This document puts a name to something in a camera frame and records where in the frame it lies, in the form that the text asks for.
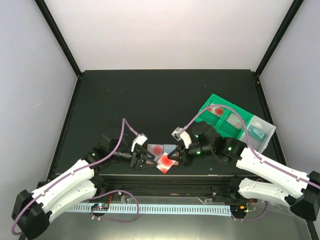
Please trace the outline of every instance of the white cable tray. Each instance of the white cable tray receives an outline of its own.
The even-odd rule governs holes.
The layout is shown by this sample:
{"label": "white cable tray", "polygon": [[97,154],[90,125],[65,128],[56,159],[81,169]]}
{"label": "white cable tray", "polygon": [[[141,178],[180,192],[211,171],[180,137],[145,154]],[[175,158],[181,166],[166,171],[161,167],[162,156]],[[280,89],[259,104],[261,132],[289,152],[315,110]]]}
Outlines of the white cable tray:
{"label": "white cable tray", "polygon": [[[78,203],[68,213],[90,213],[94,203]],[[136,204],[111,203],[108,210],[95,210],[94,213],[135,214]],[[230,206],[225,205],[168,205],[139,204],[139,214],[175,214],[175,215],[218,215],[231,216]]]}

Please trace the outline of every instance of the green plastic container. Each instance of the green plastic container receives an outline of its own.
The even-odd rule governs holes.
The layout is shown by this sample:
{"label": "green plastic container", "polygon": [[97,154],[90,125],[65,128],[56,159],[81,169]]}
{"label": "green plastic container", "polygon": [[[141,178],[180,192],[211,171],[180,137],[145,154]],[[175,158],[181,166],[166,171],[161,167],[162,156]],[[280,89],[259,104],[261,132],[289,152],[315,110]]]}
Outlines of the green plastic container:
{"label": "green plastic container", "polygon": [[[232,104],[231,102],[212,94],[210,98],[205,102],[205,104],[200,108],[199,112],[203,110],[204,108],[210,106],[211,104],[223,104],[226,105],[232,109],[234,109],[245,121],[245,125],[248,126],[250,120],[253,118],[253,114],[250,112],[242,109],[241,107],[238,107],[235,104]],[[215,130],[221,134],[222,137],[229,137],[229,138],[236,138],[240,139],[240,137],[243,135],[244,128],[242,125],[239,125],[238,127],[235,127],[231,123],[228,122],[228,118],[232,118],[234,116],[234,113],[226,108],[223,108],[224,112],[221,116],[217,116],[211,111],[207,110],[204,113],[202,113],[200,116],[196,118],[196,122],[205,121],[208,124],[211,124],[214,126]]]}
{"label": "green plastic container", "polygon": [[[212,94],[210,98],[201,107],[199,112],[211,104],[223,104],[235,110],[245,121],[245,127],[248,129],[249,139],[253,148],[262,153],[274,134],[276,127],[265,120],[243,110],[231,102]],[[205,121],[214,126],[215,130],[226,138],[236,138],[248,144],[247,137],[244,133],[244,128],[239,121],[239,118],[229,109],[213,107],[211,111],[207,110],[196,118],[196,122]]]}

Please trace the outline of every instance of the white bracket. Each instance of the white bracket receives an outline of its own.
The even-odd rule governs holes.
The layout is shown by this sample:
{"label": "white bracket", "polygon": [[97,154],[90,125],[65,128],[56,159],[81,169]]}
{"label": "white bracket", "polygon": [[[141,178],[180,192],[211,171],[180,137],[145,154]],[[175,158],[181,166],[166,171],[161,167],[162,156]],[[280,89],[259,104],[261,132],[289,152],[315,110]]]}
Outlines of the white bracket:
{"label": "white bracket", "polygon": [[[76,169],[87,165],[89,165],[87,161],[80,159],[59,177],[32,192],[33,196],[38,196],[39,194],[44,195],[39,197],[36,202],[38,204],[43,204],[42,209],[45,213],[51,211],[53,206],[58,203],[62,197],[64,198],[66,194],[69,194],[69,191],[77,188],[76,186],[79,186],[80,183],[91,179],[95,175],[94,170],[90,167],[86,167],[80,171],[74,172]],[[70,176],[63,179],[44,194],[47,188],[69,173],[71,173]]]}
{"label": "white bracket", "polygon": [[266,163],[264,163],[264,161],[267,161],[268,163],[275,165],[277,168],[294,174],[295,176],[309,180],[307,173],[284,166],[266,156],[263,156],[257,151],[256,153],[259,157],[262,158],[262,160],[257,159],[248,147],[245,148],[241,154],[242,159],[236,162],[236,167],[254,173],[268,180],[269,182],[274,183],[277,186],[280,186],[280,188],[283,188],[295,199],[298,199],[303,195],[302,189],[307,188],[307,183],[299,181],[296,178],[289,176],[286,173],[281,172],[270,165],[267,165]]}
{"label": "white bracket", "polygon": [[54,206],[52,206],[52,214],[49,217],[50,223],[73,206],[84,200],[92,198],[96,194],[96,191],[97,189],[95,188],[95,185],[90,180],[75,186],[66,195],[61,197]]}
{"label": "white bracket", "polygon": [[147,139],[148,138],[143,133],[136,136],[136,138],[132,142],[131,152],[133,152],[135,150],[136,144],[139,144],[140,146],[142,146],[147,141]]}
{"label": "white bracket", "polygon": [[246,199],[261,199],[270,203],[290,207],[285,197],[289,195],[284,189],[267,182],[253,181],[245,178],[239,184],[238,192]]}
{"label": "white bracket", "polygon": [[183,140],[185,148],[188,149],[189,145],[192,143],[190,135],[186,131],[182,131],[181,127],[177,127],[171,135],[177,140]]}

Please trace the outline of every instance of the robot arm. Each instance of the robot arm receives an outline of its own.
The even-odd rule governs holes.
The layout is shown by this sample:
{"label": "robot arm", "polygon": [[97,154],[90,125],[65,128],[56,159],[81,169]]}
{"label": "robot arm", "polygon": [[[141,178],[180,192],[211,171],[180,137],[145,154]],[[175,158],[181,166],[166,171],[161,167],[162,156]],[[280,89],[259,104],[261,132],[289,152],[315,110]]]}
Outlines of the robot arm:
{"label": "robot arm", "polygon": [[[23,190],[17,195],[11,217],[28,239],[40,236],[59,215],[75,204],[91,199],[106,185],[98,173],[108,163],[91,164],[107,156],[118,140],[117,132],[107,132],[98,145],[59,177],[32,192]],[[123,141],[124,146],[118,148],[112,156],[130,161],[134,169],[141,168],[143,160],[155,162],[155,156],[141,146],[146,140],[144,134],[138,134],[130,148]]]}
{"label": "robot arm", "polygon": [[[198,141],[190,143],[188,148],[184,145],[177,147],[168,154],[170,159],[189,166],[196,157],[213,156],[220,163],[236,166],[271,182],[255,182],[248,178],[233,181],[232,188],[242,197],[281,204],[303,219],[317,219],[320,190],[314,184],[320,185],[320,173],[297,171],[255,152],[258,159],[245,143],[235,138],[221,137],[212,125],[204,121],[196,123],[192,132]],[[177,140],[180,139],[179,134],[181,131],[177,129],[172,133]]]}

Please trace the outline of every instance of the white cable clip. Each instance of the white cable clip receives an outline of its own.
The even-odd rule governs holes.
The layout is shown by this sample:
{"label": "white cable clip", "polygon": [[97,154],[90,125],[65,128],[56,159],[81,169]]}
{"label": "white cable clip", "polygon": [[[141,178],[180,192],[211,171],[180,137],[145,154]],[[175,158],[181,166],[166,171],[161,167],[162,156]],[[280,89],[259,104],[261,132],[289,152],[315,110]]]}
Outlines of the white cable clip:
{"label": "white cable clip", "polygon": [[294,173],[294,175],[296,175],[295,180],[298,181],[298,182],[301,181],[300,179],[303,179],[303,178],[304,178],[304,176],[302,176],[302,175],[303,175],[302,172],[298,172],[298,174]]}
{"label": "white cable clip", "polygon": [[183,143],[185,145],[185,148],[188,149],[189,145],[192,143],[190,135],[186,132],[183,131],[183,129],[181,127],[177,127],[172,133],[171,135],[177,140],[183,140]]}
{"label": "white cable clip", "polygon": [[135,145],[136,144],[139,144],[140,146],[142,146],[147,141],[147,139],[148,138],[143,133],[141,133],[138,136],[136,136],[136,138],[132,142],[131,152],[133,152],[135,150]]}
{"label": "white cable clip", "polygon": [[41,195],[41,197],[39,197],[39,199],[41,199],[42,197],[44,197],[46,195],[45,190],[47,190],[47,189],[44,189],[43,192],[39,193]]}

